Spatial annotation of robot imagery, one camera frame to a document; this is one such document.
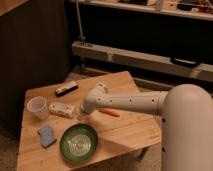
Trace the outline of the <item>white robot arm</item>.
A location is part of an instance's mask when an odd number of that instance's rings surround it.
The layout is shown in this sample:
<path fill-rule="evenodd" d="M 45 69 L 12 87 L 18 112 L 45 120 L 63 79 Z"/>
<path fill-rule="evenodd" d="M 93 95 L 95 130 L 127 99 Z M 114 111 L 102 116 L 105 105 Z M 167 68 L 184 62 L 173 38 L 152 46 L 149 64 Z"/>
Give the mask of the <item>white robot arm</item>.
<path fill-rule="evenodd" d="M 96 84 L 80 110 L 112 108 L 162 117 L 162 171 L 213 171 L 213 97 L 203 88 L 182 84 L 169 91 L 109 94 Z"/>

